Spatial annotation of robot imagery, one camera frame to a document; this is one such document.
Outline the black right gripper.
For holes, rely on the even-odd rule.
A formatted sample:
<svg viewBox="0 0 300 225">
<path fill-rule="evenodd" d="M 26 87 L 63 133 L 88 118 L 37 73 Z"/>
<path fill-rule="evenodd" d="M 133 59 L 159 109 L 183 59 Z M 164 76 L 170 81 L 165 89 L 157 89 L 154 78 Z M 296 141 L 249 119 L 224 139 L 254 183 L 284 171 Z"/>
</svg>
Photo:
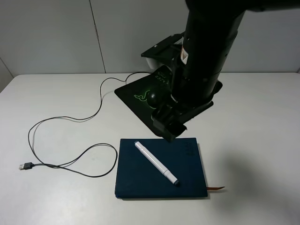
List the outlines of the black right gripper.
<svg viewBox="0 0 300 225">
<path fill-rule="evenodd" d="M 185 122 L 213 106 L 212 99 L 222 87 L 223 84 L 217 81 L 210 96 L 201 102 L 196 102 L 194 105 L 189 105 L 182 101 L 176 102 L 170 94 L 167 103 L 156 108 L 151 114 L 153 126 L 164 139 L 172 142 L 187 130 L 187 127 L 184 125 Z"/>
</svg>

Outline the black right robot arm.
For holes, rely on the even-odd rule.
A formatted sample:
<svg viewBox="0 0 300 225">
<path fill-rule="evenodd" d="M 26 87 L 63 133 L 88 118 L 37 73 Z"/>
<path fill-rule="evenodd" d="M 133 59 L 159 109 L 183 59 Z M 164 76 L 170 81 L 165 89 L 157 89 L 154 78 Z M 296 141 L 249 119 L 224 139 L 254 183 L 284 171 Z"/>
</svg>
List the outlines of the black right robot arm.
<svg viewBox="0 0 300 225">
<path fill-rule="evenodd" d="M 172 60 L 171 90 L 152 113 L 153 125 L 171 142 L 185 123 L 207 108 L 222 88 L 218 76 L 247 10 L 294 9 L 297 0 L 188 0 L 181 52 Z"/>
</svg>

